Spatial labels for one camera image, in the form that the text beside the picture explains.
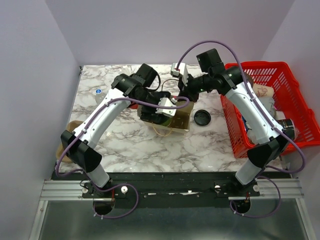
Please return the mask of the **beige paper takeout bag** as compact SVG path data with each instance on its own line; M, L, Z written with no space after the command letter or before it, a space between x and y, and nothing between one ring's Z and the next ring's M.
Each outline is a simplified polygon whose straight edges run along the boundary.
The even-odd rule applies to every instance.
M162 126L160 124L155 124L155 123L143 121L145 125L153 128L153 130L157 134L159 134L163 137L166 137L173 132L186 134L190 130L190 116L191 116L191 112L194 108L194 103L192 101L189 103L186 103L185 99L177 99L177 97L172 94L171 94L170 98L175 98L177 100L177 103L175 104L176 107L173 107L174 109L176 109L176 113L173 117L173 120L172 120L170 126ZM137 107L137 116L138 117L139 117L139 107L140 107L140 104Z

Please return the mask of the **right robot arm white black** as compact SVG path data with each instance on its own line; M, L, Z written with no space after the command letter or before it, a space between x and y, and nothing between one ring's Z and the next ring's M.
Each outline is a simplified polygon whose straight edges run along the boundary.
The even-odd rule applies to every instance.
M179 79L179 95L195 102L200 93L216 90L240 111L256 137L257 144L247 151L248 160L230 183L230 191L241 196L267 164L293 142L295 131L284 128L271 116L240 66L226 68L215 48L197 55L197 60L204 73L200 77L189 74L181 60L172 64L171 75Z

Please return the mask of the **green paper coffee cup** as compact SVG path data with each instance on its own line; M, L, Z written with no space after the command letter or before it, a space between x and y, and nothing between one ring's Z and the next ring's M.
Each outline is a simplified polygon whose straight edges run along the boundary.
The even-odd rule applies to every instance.
M165 119L165 121L164 121L164 122L162 122L160 125L161 125L161 126L168 127L168 126L170 126L170 124L171 124L172 120L173 120L173 118L172 118L172 117L167 117L167 118Z

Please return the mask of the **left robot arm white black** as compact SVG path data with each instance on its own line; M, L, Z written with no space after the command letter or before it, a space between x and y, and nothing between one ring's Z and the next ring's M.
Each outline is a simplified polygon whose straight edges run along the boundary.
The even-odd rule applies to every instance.
M145 63L136 73L118 75L93 113L74 130L65 130L61 134L62 155L80 166L94 183L93 191L101 198L110 194L110 176L102 167L102 155L95 151L95 147L116 117L132 104L132 100L148 104L140 107L139 117L142 121L162 125L169 120L153 107L162 98L171 96L167 91L158 92L149 88L159 78L157 71Z

